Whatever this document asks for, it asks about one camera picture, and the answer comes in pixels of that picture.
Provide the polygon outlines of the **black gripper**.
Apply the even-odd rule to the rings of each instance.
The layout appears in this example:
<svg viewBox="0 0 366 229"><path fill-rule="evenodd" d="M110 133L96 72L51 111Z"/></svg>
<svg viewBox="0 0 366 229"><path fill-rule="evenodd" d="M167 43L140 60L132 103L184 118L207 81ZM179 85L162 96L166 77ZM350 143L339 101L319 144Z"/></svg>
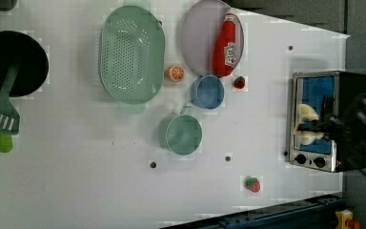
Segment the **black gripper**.
<svg viewBox="0 0 366 229"><path fill-rule="evenodd" d="M353 139L351 129L336 115L327 115L324 122L319 120L307 121L297 125L300 132L324 133L324 137L339 142L350 142Z"/></svg>

